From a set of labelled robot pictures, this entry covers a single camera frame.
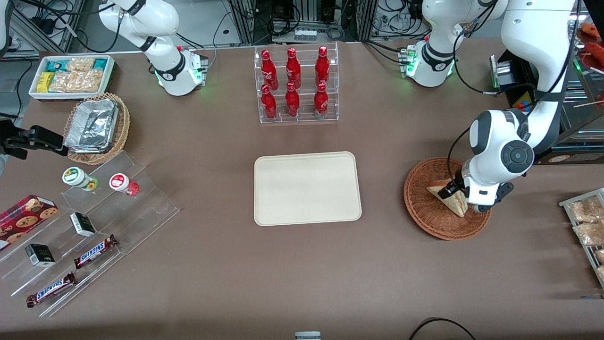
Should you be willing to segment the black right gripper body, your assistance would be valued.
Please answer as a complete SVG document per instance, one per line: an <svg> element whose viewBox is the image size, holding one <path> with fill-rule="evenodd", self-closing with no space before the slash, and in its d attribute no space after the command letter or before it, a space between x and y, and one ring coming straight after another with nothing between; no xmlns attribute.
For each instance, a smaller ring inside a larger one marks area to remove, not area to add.
<svg viewBox="0 0 604 340"><path fill-rule="evenodd" d="M28 134L1 134L0 136L0 154L15 157L17 159L26 160L28 151L25 149L29 146L30 140Z"/></svg>

